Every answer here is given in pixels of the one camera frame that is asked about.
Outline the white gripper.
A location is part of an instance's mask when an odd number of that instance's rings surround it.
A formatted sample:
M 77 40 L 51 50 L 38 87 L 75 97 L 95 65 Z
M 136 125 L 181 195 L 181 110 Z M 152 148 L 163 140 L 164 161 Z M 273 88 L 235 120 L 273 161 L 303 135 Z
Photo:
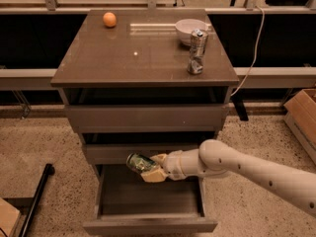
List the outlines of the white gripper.
M 161 183 L 167 177 L 173 181 L 184 180 L 187 177 L 198 176 L 201 170 L 201 164 L 198 157 L 198 150 L 174 151 L 166 155 L 157 154 L 150 157 L 151 160 L 163 164 L 162 169 L 154 169 L 141 173 L 141 177 L 146 183 Z

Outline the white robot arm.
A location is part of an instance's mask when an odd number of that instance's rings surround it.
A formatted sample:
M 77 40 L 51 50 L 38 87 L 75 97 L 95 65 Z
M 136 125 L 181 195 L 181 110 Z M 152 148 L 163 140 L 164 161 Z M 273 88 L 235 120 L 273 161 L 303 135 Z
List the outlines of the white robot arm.
M 316 175 L 241 153 L 218 140 L 206 140 L 199 149 L 174 151 L 146 158 L 141 168 L 145 182 L 187 177 L 219 177 L 233 172 L 270 193 L 316 216 Z

